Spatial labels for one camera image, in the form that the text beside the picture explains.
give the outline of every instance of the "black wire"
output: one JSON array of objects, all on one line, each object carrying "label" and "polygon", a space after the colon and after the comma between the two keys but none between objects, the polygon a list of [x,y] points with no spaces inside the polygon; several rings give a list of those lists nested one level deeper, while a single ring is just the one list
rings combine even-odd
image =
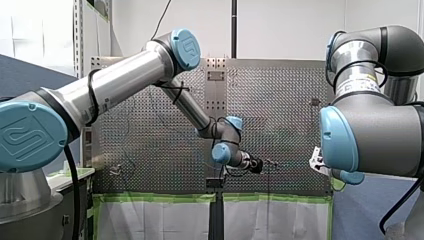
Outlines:
[{"label": "black wire", "polygon": [[93,107],[94,107],[94,111],[92,113],[93,116],[91,117],[90,122],[86,124],[87,127],[90,127],[91,124],[93,124],[99,117],[99,103],[97,102],[96,94],[94,93],[93,85],[92,85],[93,75],[98,71],[100,71],[100,69],[92,70],[87,77],[88,78],[88,95],[90,96],[91,103],[93,104]]},{"label": "black wire", "polygon": [[162,23],[163,17],[165,17],[166,11],[168,11],[168,7],[169,7],[169,4],[171,4],[171,1],[172,0],[169,0],[168,3],[166,4],[165,10],[163,10],[162,16],[160,17],[159,22],[158,22],[158,24],[156,26],[156,30],[153,33],[153,36],[150,38],[150,40],[153,40],[156,37],[156,34],[159,31],[160,24]]},{"label": "black wire", "polygon": [[333,91],[334,91],[334,93],[336,92],[336,86],[337,86],[337,80],[338,80],[338,78],[340,77],[340,75],[346,70],[346,69],[348,69],[349,67],[351,67],[352,65],[354,65],[354,64],[358,64],[358,63],[372,63],[372,64],[375,64],[376,65],[376,67],[380,67],[382,70],[383,70],[383,73],[384,73],[384,79],[383,79],[383,82],[381,82],[381,84],[379,85],[379,87],[383,87],[384,86],[384,84],[386,84],[386,82],[387,82],[387,79],[388,79],[388,77],[389,77],[389,72],[387,71],[387,68],[386,68],[386,66],[384,66],[382,63],[380,63],[380,62],[377,62],[377,61],[374,61],[374,60],[358,60],[358,61],[353,61],[353,62],[350,62],[350,63],[348,63],[348,64],[346,64],[344,67],[342,67],[338,72],[337,72],[337,74],[336,74],[336,76],[334,77],[334,81],[333,81]]},{"label": "black wire", "polygon": [[379,227],[383,234],[386,234],[386,230],[384,229],[384,224],[387,222],[387,220],[412,196],[412,194],[414,194],[414,192],[420,187],[423,181],[424,181],[424,174],[422,174],[417,179],[414,185],[411,186],[411,188],[402,196],[402,198],[380,220]]},{"label": "black wire", "polygon": [[415,101],[415,102],[405,103],[404,105],[420,105],[421,107],[424,107],[424,102],[423,101]]},{"label": "black wire", "polygon": [[331,57],[331,52],[333,51],[333,45],[334,45],[334,42],[336,41],[336,38],[340,35],[340,34],[343,34],[343,33],[346,33],[345,31],[337,31],[337,32],[335,32],[334,34],[333,34],[333,37],[331,38],[331,41],[330,41],[330,43],[327,45],[327,56],[326,56],[326,59],[325,59],[325,63],[326,63],[326,65],[325,65],[325,80],[327,81],[327,83],[330,85],[330,86],[333,86],[333,83],[331,83],[331,81],[330,81],[330,77],[328,76],[328,72],[330,71],[330,69],[331,69],[331,59],[330,59],[330,57]]},{"label": "black wire", "polygon": [[0,97],[0,102],[6,102],[6,101],[9,101],[9,100],[12,100],[13,98],[15,98],[15,97]]},{"label": "black wire", "polygon": [[78,173],[77,167],[75,166],[74,157],[72,156],[71,149],[68,145],[63,149],[65,152],[66,159],[68,160],[69,170],[71,171],[72,186],[74,191],[74,226],[72,229],[72,240],[79,239],[79,225],[80,225],[80,192],[78,184]]},{"label": "black wire", "polygon": [[159,82],[157,84],[153,84],[153,86],[159,87],[159,88],[163,88],[163,89],[178,89],[180,91],[178,91],[177,95],[175,96],[174,100],[172,100],[172,104],[175,105],[175,103],[178,101],[178,99],[180,98],[181,94],[183,93],[183,90],[186,90],[187,92],[190,92],[190,88],[189,87],[184,87],[184,81],[181,81],[181,86],[180,87],[170,87],[170,86],[163,86],[163,84],[165,84],[165,82]]}]

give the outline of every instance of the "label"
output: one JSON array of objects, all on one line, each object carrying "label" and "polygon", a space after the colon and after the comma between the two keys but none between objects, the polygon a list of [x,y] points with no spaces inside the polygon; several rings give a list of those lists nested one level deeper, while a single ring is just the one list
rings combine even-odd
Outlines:
[{"label": "label", "polygon": [[356,91],[372,91],[380,93],[377,79],[369,74],[352,74],[349,79],[342,82],[336,89],[336,96]]}]

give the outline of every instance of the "gray robot arm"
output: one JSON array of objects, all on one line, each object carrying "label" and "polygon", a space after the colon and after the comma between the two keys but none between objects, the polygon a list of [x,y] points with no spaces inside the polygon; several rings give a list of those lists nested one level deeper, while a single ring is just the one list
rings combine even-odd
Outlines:
[{"label": "gray robot arm", "polygon": [[[390,26],[340,34],[327,59],[336,98],[320,112],[326,166],[347,172],[413,177],[423,160],[422,107],[407,106],[424,72],[424,43]],[[374,68],[385,66],[386,95]]]},{"label": "gray robot arm", "polygon": [[97,116],[149,85],[161,87],[203,138],[221,140],[213,159],[242,169],[257,162],[239,150],[241,119],[213,122],[173,79],[200,62],[196,38],[185,29],[149,41],[142,52],[91,72],[60,89],[41,88],[0,105],[0,172],[33,171],[54,160]]}]

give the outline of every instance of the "perforated metal panel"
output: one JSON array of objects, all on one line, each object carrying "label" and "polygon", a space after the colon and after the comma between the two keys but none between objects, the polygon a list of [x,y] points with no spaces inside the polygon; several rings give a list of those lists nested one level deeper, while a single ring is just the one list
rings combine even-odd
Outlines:
[{"label": "perforated metal panel", "polygon": [[[178,79],[203,104],[203,68]],[[203,140],[160,88],[148,87],[102,115],[93,133],[99,141],[93,164],[101,169],[95,192],[205,192]]]},{"label": "perforated metal panel", "polygon": [[[244,121],[241,147],[278,162],[261,175],[229,178],[226,191],[325,195],[329,181],[309,167],[319,146],[318,117],[328,102],[322,62],[228,60],[228,115]],[[313,106],[312,99],[321,104]]]},{"label": "perforated metal panel", "polygon": [[[104,67],[115,61],[95,58],[93,63]],[[218,62],[211,61],[202,60],[201,67],[178,78],[211,116],[227,112],[243,118],[243,149],[279,162],[269,175],[265,168],[261,175],[228,178],[225,190],[328,195],[328,179],[308,164],[319,145],[319,109],[328,102],[323,62],[225,59],[218,69]],[[218,70],[225,79],[211,83],[208,74]],[[313,98],[321,104],[312,106]],[[100,169],[95,192],[203,193],[205,176],[210,176],[204,164],[208,143],[195,136],[162,90],[145,89],[94,126],[93,165]]]}]

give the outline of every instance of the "blue joint cap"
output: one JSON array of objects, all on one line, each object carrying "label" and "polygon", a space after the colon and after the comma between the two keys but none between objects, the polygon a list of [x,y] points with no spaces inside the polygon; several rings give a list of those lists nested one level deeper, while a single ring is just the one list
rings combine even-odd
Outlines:
[{"label": "blue joint cap", "polygon": [[239,117],[234,117],[234,116],[228,116],[226,117],[226,119],[232,123],[234,125],[234,127],[236,127],[238,130],[242,130],[243,129],[243,119],[239,118]]},{"label": "blue joint cap", "polygon": [[359,157],[355,136],[342,112],[334,106],[321,109],[321,149],[325,165],[354,172]]},{"label": "blue joint cap", "polygon": [[212,149],[212,158],[220,164],[227,164],[231,159],[230,148],[225,143],[218,143]]},{"label": "blue joint cap", "polygon": [[200,47],[196,37],[187,29],[171,33],[171,47],[181,68],[189,71],[200,63]]},{"label": "blue joint cap", "polygon": [[340,178],[343,182],[351,185],[361,184],[365,179],[363,172],[346,172],[340,171]]},{"label": "blue joint cap", "polygon": [[67,144],[65,122],[42,104],[0,104],[0,119],[0,172],[28,172],[44,167]]}]

